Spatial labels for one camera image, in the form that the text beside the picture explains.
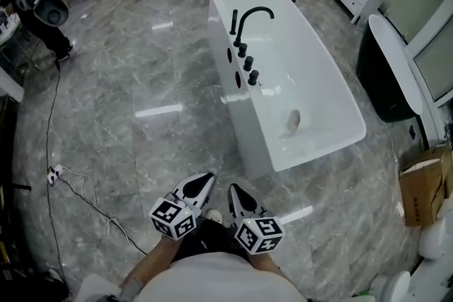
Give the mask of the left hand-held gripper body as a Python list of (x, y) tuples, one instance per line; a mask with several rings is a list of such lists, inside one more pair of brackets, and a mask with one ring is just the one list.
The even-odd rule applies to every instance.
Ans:
[(159, 197), (149, 217), (157, 231), (172, 240), (180, 240), (197, 227), (203, 202), (198, 199), (179, 197), (174, 192)]

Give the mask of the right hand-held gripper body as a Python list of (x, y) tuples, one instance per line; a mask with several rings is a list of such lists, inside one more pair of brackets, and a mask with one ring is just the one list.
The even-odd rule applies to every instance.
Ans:
[(230, 207), (230, 213), (233, 216), (233, 241), (249, 255), (272, 252), (285, 237), (280, 220), (265, 207), (254, 211)]

